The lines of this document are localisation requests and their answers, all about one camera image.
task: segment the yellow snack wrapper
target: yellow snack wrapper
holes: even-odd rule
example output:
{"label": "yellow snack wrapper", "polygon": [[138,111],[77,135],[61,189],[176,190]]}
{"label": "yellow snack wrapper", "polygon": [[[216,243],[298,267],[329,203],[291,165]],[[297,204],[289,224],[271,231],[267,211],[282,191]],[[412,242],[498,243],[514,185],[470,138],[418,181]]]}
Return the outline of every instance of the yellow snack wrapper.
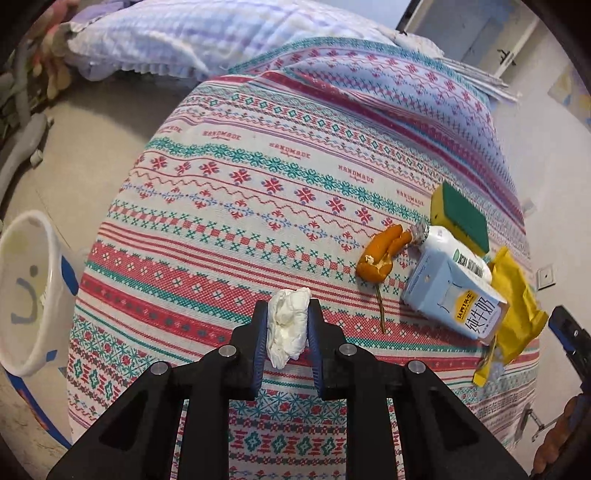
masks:
{"label": "yellow snack wrapper", "polygon": [[510,364],[525,347],[536,338],[548,322],[548,314],[540,310],[535,295],[507,247],[502,247],[489,264],[492,271],[491,286],[509,303],[509,310],[496,333],[485,360],[474,373],[472,381],[482,387],[488,379],[493,352],[499,347],[503,364]]}

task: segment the electric outlet cover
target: electric outlet cover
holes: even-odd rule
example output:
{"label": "electric outlet cover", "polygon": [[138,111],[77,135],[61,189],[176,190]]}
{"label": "electric outlet cover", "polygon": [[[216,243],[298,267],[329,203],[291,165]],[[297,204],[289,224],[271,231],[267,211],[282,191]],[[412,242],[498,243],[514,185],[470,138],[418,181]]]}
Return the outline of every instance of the electric outlet cover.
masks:
{"label": "electric outlet cover", "polygon": [[536,278],[538,282],[538,290],[555,285],[556,278],[554,277],[554,266],[547,265],[543,268],[540,268],[536,273]]}

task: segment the white plastic bottle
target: white plastic bottle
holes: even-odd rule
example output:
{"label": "white plastic bottle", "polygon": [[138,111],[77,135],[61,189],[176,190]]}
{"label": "white plastic bottle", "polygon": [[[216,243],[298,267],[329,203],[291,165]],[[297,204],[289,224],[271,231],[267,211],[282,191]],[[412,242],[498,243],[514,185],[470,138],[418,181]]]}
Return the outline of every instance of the white plastic bottle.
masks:
{"label": "white plastic bottle", "polygon": [[411,226],[410,232],[413,236],[412,243],[421,251],[432,249],[444,252],[455,263],[491,284],[491,269],[486,262],[457,240],[447,228],[421,222]]}

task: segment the fabric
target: fabric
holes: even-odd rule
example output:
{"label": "fabric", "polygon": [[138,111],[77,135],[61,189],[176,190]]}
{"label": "fabric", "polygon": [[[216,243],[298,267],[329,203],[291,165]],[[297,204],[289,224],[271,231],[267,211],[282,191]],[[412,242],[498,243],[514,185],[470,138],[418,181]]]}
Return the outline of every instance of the fabric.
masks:
{"label": "fabric", "polygon": [[130,4],[116,1],[108,1],[96,5],[89,5],[88,7],[80,10],[76,15],[74,15],[70,22],[72,24],[85,24],[90,21],[96,21],[99,18],[104,17],[105,15],[118,12],[119,10],[122,10],[129,6]]}
{"label": "fabric", "polygon": [[[444,180],[486,215],[492,251],[509,245],[529,271],[486,99],[439,61],[314,38],[199,85],[137,159],[92,247],[67,372],[74,438],[152,362],[200,359],[257,300],[305,285],[349,342],[420,358],[511,446],[538,343],[477,388],[482,347],[401,303],[417,251],[382,285],[386,334],[373,285],[355,277],[371,236],[427,219]],[[307,351],[282,371],[267,361],[259,397],[230,405],[230,477],[344,479],[345,414],[317,398]]]}
{"label": "fabric", "polygon": [[143,0],[88,23],[70,22],[67,61],[89,80],[116,70],[203,81],[309,37],[391,43],[378,24],[307,0]]}
{"label": "fabric", "polygon": [[521,97],[520,93],[512,92],[502,79],[485,72],[477,67],[468,65],[461,61],[441,58],[441,61],[455,72],[462,75],[474,88],[487,94],[491,99],[501,102],[517,103]]}

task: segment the wall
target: wall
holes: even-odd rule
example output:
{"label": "wall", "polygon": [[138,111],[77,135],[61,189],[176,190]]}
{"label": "wall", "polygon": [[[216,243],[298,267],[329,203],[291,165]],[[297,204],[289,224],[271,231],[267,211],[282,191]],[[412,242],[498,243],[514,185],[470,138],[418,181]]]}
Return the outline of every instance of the wall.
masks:
{"label": "wall", "polygon": [[388,28],[396,29],[410,0],[317,0],[320,3],[356,13]]}
{"label": "wall", "polygon": [[[538,293],[549,313],[563,304],[591,331],[586,302],[591,271],[591,132],[548,95],[569,59],[554,36],[540,25],[504,76],[523,94],[518,106],[500,105],[496,129],[519,198],[535,212],[525,220],[534,269],[554,264],[557,284]],[[559,415],[579,392],[579,380],[552,333],[541,336],[536,413],[542,421]],[[515,456],[530,469],[537,446],[530,422]]]}

